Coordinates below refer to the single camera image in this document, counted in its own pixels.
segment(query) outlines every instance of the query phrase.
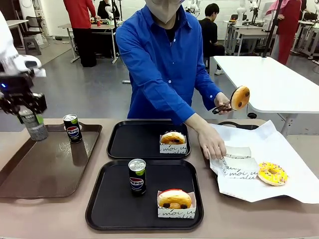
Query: face mask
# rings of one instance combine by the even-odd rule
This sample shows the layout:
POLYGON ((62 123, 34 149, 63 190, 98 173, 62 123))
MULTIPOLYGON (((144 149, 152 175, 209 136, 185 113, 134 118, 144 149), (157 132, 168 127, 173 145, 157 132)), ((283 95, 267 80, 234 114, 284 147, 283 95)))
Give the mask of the face mask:
POLYGON ((151 13, 163 23, 167 23, 184 0, 145 0, 151 13))

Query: black hair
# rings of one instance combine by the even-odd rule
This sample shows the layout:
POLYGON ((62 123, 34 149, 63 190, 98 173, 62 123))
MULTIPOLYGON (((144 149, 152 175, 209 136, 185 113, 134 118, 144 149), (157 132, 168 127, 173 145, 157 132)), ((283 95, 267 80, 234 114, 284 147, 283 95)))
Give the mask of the black hair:
POLYGON ((212 16, 213 13, 219 14, 219 7, 215 3, 211 3, 205 8, 205 16, 212 16))

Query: blue button-up shirt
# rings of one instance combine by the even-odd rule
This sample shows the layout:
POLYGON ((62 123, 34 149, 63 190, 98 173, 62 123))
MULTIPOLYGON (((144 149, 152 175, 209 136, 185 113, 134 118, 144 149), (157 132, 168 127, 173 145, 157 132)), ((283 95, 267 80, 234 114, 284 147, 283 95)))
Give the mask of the blue button-up shirt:
POLYGON ((208 110, 215 107, 214 99, 220 90, 203 63, 201 27, 182 6, 178 11, 179 27, 172 43, 147 6, 116 31, 133 90, 129 119, 172 119, 182 123, 195 113, 191 108, 194 88, 208 110))

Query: person in red dress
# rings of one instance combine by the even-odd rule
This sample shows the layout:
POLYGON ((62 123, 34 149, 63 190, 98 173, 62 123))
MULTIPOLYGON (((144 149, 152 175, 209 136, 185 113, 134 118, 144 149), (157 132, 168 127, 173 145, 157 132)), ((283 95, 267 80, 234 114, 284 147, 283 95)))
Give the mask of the person in red dress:
POLYGON ((77 46, 81 64, 83 67, 93 67, 96 65, 96 57, 93 48, 91 16, 101 19, 95 13, 92 0, 63 0, 72 25, 74 41, 77 46))
MULTIPOLYGON (((278 0, 274 2, 266 14, 275 15, 278 0)), ((286 65, 293 46, 301 9, 301 0, 283 0, 278 15, 278 30, 271 57, 286 65)))

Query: red shirt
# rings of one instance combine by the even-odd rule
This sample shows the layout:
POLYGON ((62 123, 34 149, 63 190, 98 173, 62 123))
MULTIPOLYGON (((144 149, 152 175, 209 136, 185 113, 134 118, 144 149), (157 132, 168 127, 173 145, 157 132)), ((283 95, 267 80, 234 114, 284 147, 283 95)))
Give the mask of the red shirt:
POLYGON ((92 0, 63 0, 72 28, 91 28, 90 15, 96 16, 92 0))

